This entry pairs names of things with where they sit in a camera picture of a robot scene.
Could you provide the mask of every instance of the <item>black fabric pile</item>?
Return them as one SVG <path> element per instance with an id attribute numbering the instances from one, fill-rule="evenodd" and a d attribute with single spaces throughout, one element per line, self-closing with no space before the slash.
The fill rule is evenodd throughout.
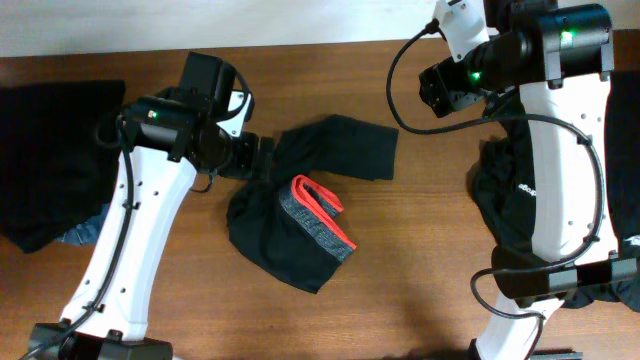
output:
<path id="1" fill-rule="evenodd" d="M 640 258 L 640 73 L 613 73 L 605 122 L 607 195 L 621 258 Z M 516 96 L 497 106 L 496 113 L 521 114 Z M 485 144 L 481 170 L 475 175 L 472 197 L 501 246 L 531 251 L 535 225 L 535 176 L 531 135 L 526 123 L 502 124 L 508 137 Z M 630 281 L 582 287 L 566 301 L 581 308 L 595 300 L 623 302 L 640 312 L 640 275 Z"/>
<path id="2" fill-rule="evenodd" d="M 109 203 L 118 149 L 113 126 L 122 81 L 0 90 L 0 232 L 31 253 Z"/>
<path id="3" fill-rule="evenodd" d="M 248 183 L 229 203 L 231 242 L 277 279 L 317 293 L 355 245 L 327 222 L 341 211 L 337 197 L 313 182 L 301 188 L 296 185 L 298 175 L 321 170 L 365 180 L 392 180 L 397 138 L 396 129 L 339 115 L 284 132 L 270 180 Z M 307 201 L 293 198 L 295 189 Z M 327 206 L 328 199 L 333 206 Z M 313 206 L 322 211 L 314 214 Z"/>

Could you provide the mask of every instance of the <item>wooden table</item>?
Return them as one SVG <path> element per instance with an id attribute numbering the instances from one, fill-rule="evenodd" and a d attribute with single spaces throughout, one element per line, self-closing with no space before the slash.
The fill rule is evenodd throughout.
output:
<path id="1" fill-rule="evenodd" d="M 618 68 L 637 67 L 639 34 L 617 33 Z M 339 113 L 396 126 L 387 108 L 388 66 L 402 42 L 201 50 L 232 62 L 256 98 L 247 130 L 281 131 Z M 186 50 L 0 59 L 0 85 L 125 79 L 127 100 L 176 85 Z M 418 42 L 400 63 L 397 106 L 417 127 L 476 117 L 480 106 L 436 119 L 418 97 L 417 75 L 445 59 L 441 40 Z M 423 137 L 401 132 L 395 180 L 367 182 L 316 172 L 346 211 L 338 223 L 358 249 L 318 295 L 285 285 L 228 241 L 225 213 L 242 183 L 219 179 L 189 194 L 156 276 L 147 336 L 186 359 L 364 359 L 466 349 L 489 314 L 469 279 L 490 265 L 494 239 L 467 192 L 467 172 L 493 124 Z M 0 358 L 26 348 L 36 322 L 55 322 L 93 248 L 51 244 L 22 255 L 0 240 Z M 480 285 L 487 299 L 493 281 Z M 560 310 L 539 348 L 584 351 L 588 359 L 637 359 L 639 316 L 621 304 Z"/>

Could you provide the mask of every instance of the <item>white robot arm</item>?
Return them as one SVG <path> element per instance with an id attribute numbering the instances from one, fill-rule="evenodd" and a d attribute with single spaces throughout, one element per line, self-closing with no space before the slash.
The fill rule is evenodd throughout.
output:
<path id="1" fill-rule="evenodd" d="M 243 91 L 232 89 L 236 77 Z M 91 262 L 60 323 L 37 324 L 23 358 L 173 357 L 170 343 L 145 338 L 156 270 L 198 173 L 239 179 L 265 175 L 270 159 L 259 161 L 258 137 L 242 132 L 253 104 L 233 67 L 191 53 L 180 87 L 140 98 L 123 112 L 125 150 Z M 265 151 L 271 141 L 263 139 Z"/>
<path id="2" fill-rule="evenodd" d="M 470 0 L 437 2 L 434 19 L 452 57 L 421 74 L 423 100 L 442 117 L 489 92 L 519 87 L 528 114 L 560 119 L 582 131 L 604 162 L 604 120 L 611 89 L 608 73 L 613 70 L 611 20 L 606 10 L 597 5 L 557 9 L 557 1 L 504 0 L 485 1 L 485 11 L 487 20 L 501 30 L 491 41 L 483 17 Z M 551 123 L 529 121 L 529 127 L 536 184 L 533 255 L 548 264 L 566 259 L 583 247 L 598 206 L 603 207 L 602 219 L 597 239 L 562 269 L 566 271 L 541 272 L 548 277 L 549 291 L 517 294 L 509 291 L 513 285 L 509 280 L 499 281 L 509 296 L 500 292 L 495 313 L 542 317 L 515 319 L 494 314 L 470 349 L 473 357 L 483 360 L 528 358 L 541 326 L 562 306 L 563 296 L 575 290 L 578 282 L 589 284 L 589 279 L 580 278 L 580 266 L 596 264 L 609 272 L 609 281 L 628 278 L 636 271 L 634 259 L 615 261 L 618 241 L 609 217 L 606 183 L 598 184 L 592 159 L 576 146 L 580 138 Z M 606 181 L 604 170 L 602 179 Z"/>

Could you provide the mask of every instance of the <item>black cable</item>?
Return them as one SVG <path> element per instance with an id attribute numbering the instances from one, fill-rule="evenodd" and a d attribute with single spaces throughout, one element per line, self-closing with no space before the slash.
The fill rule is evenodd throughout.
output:
<path id="1" fill-rule="evenodd" d="M 440 28 L 438 28 L 438 34 L 440 34 L 440 36 L 442 36 L 442 40 L 447 41 L 447 36 L 442 32 L 442 30 Z"/>
<path id="2" fill-rule="evenodd" d="M 568 131 L 570 131 L 571 133 L 573 133 L 574 135 L 576 135 L 577 139 L 578 139 L 578 144 L 579 145 L 583 145 L 585 147 L 585 149 L 587 150 L 587 153 L 589 155 L 589 158 L 591 160 L 591 165 L 593 167 L 593 172 L 594 172 L 594 177 L 595 177 L 595 185 L 596 185 L 596 204 L 595 204 L 595 213 L 594 213 L 594 219 L 593 219 L 593 226 L 589 232 L 589 234 L 587 234 L 587 236 L 583 239 L 583 244 L 578 247 L 578 249 L 576 249 L 572 254 L 570 254 L 569 256 L 567 256 L 564 259 L 560 259 L 556 262 L 544 265 L 544 266 L 538 266 L 538 267 L 534 267 L 534 268 L 528 268 L 528 269 L 484 269 L 481 270 L 479 272 L 477 272 L 476 274 L 473 275 L 473 277 L 471 278 L 471 292 L 473 293 L 473 296 L 476 298 L 476 300 L 480 303 L 480 305 L 482 305 L 482 307 L 484 307 L 485 309 L 487 309 L 489 312 L 491 312 L 492 314 L 495 314 L 497 316 L 501 316 L 507 319 L 512 319 L 512 320 L 519 320 L 519 319 L 527 319 L 527 318 L 532 318 L 535 317 L 538 319 L 538 331 L 536 333 L 536 336 L 534 338 L 533 344 L 531 345 L 531 348 L 529 349 L 527 355 L 525 356 L 525 360 L 529 359 L 532 355 L 533 352 L 535 351 L 536 345 L 538 343 L 538 341 L 540 340 L 540 337 L 542 336 L 542 330 L 544 327 L 544 321 L 546 320 L 546 317 L 544 316 L 544 314 L 537 312 L 537 311 L 532 311 L 529 313 L 525 313 L 525 314 L 509 314 L 509 313 L 505 313 L 502 312 L 494 307 L 492 307 L 491 305 L 489 305 L 486 301 L 484 301 L 484 299 L 482 298 L 482 296 L 480 296 L 480 293 L 478 292 L 476 283 L 478 281 L 478 279 L 480 279 L 483 276 L 486 275 L 506 275 L 506 274 L 510 274 L 510 275 L 515 275 L 515 274 L 528 274 L 528 273 L 536 273 L 536 272 L 542 272 L 542 271 L 550 271 L 550 270 L 554 270 L 554 269 L 558 269 L 567 265 L 572 264 L 575 260 L 577 260 L 578 258 L 580 258 L 582 255 L 584 255 L 587 251 L 589 251 L 589 249 L 591 248 L 591 246 L 598 241 L 598 234 L 600 232 L 600 228 L 602 226 L 602 220 L 603 220 L 603 215 L 604 215 L 604 193 L 605 193 L 605 188 L 604 188 L 604 173 L 602 170 L 602 164 L 600 163 L 600 159 L 598 158 L 598 153 L 596 152 L 595 147 L 592 144 L 591 138 L 589 138 L 587 135 L 585 135 L 580 129 L 576 128 L 575 126 L 573 126 L 572 124 L 569 124 L 567 122 L 564 122 L 560 119 L 551 117 L 551 116 L 545 116 L 545 115 L 535 115 L 535 114 L 524 114 L 524 115 L 510 115 L 510 116 L 496 116 L 496 117 L 491 117 L 491 118 L 481 118 L 481 119 L 475 119 L 475 120 L 470 120 L 470 121 L 465 121 L 459 124 L 454 124 L 454 125 L 450 125 L 450 126 L 444 126 L 444 127 L 440 127 L 440 128 L 433 128 L 433 129 L 416 129 L 413 128 L 409 125 L 407 125 L 402 118 L 400 117 L 400 114 L 398 114 L 398 111 L 393 103 L 393 97 L 391 95 L 391 80 L 393 79 L 393 73 L 395 71 L 395 68 L 398 64 L 398 61 L 400 60 L 400 58 L 402 57 L 402 55 L 404 55 L 404 53 L 407 51 L 407 49 L 409 49 L 409 47 L 411 47 L 411 45 L 413 45 L 416 41 L 418 41 L 418 39 L 420 39 L 422 36 L 431 33 L 429 29 L 430 26 L 432 26 L 433 22 L 429 25 L 427 25 L 427 27 L 425 27 L 425 29 L 423 29 L 422 31 L 420 31 L 418 34 L 416 34 L 416 36 L 414 36 L 413 38 L 411 38 L 398 52 L 398 54 L 396 55 L 396 57 L 393 59 L 393 62 L 391 63 L 391 67 L 389 68 L 389 73 L 387 75 L 387 84 L 386 84 L 386 94 L 387 94 L 387 102 L 389 103 L 389 109 L 391 110 L 391 113 L 393 114 L 393 117 L 395 118 L 396 122 L 398 123 L 398 125 L 400 125 L 401 128 L 405 129 L 406 131 L 410 132 L 410 133 L 414 133 L 414 134 L 419 134 L 419 135 L 435 135 L 435 134 L 445 134 L 448 132 L 452 132 L 452 131 L 457 131 L 457 130 L 462 130 L 462 129 L 466 129 L 466 128 L 470 128 L 473 126 L 478 126 L 478 125 L 483 125 L 483 124 L 487 124 L 487 123 L 491 123 L 491 122 L 496 122 L 496 121 L 500 121 L 500 122 L 508 122 L 508 121 L 540 121 L 540 122 L 545 122 L 545 123 L 549 123 L 549 124 L 554 124 L 557 126 L 560 126 L 564 129 L 567 129 Z"/>
<path id="3" fill-rule="evenodd" d="M 213 178 L 214 178 L 215 176 L 216 176 L 215 174 L 211 174 L 211 175 L 209 175 L 209 183 L 207 184 L 207 187 L 206 187 L 206 188 L 204 188 L 204 189 L 193 189 L 193 188 L 191 188 L 191 189 L 189 189 L 189 190 L 190 190 L 190 191 L 192 191 L 192 192 L 195 192 L 195 193 L 199 193 L 199 194 L 206 194 L 206 193 L 208 193 L 208 192 L 211 190 L 211 187 L 213 186 Z"/>
<path id="4" fill-rule="evenodd" d="M 113 255 L 111 257 L 111 263 L 109 264 L 109 268 L 107 269 L 107 273 L 105 275 L 104 281 L 98 290 L 98 294 L 96 295 L 94 301 L 90 304 L 88 308 L 86 308 L 85 313 L 80 316 L 76 322 L 69 325 L 69 327 L 61 334 L 53 336 L 46 342 L 36 346 L 33 350 L 24 354 L 20 360 L 28 360 L 40 355 L 42 352 L 46 351 L 48 348 L 61 343 L 67 337 L 71 336 L 82 324 L 84 324 L 91 315 L 98 309 L 100 306 L 100 302 L 104 298 L 107 290 L 109 289 L 109 285 L 111 284 L 111 280 L 113 280 L 113 275 L 115 274 L 116 268 L 118 267 L 118 261 L 120 260 L 120 254 L 122 253 L 122 249 L 124 247 L 125 239 L 127 238 L 127 232 L 129 230 L 129 223 L 131 222 L 131 215 L 133 212 L 133 168 L 131 166 L 131 157 L 129 153 L 131 152 L 129 149 L 129 145 L 126 140 L 126 133 L 124 130 L 124 126 L 122 125 L 122 118 L 118 117 L 116 120 L 116 126 L 118 132 L 120 133 L 120 146 L 122 147 L 122 155 L 124 158 L 124 165 L 127 173 L 127 200 L 125 204 L 125 213 L 124 219 L 122 220 L 122 227 L 120 228 L 120 235 L 118 236 L 118 242 L 116 243 L 116 247 L 113 251 Z"/>

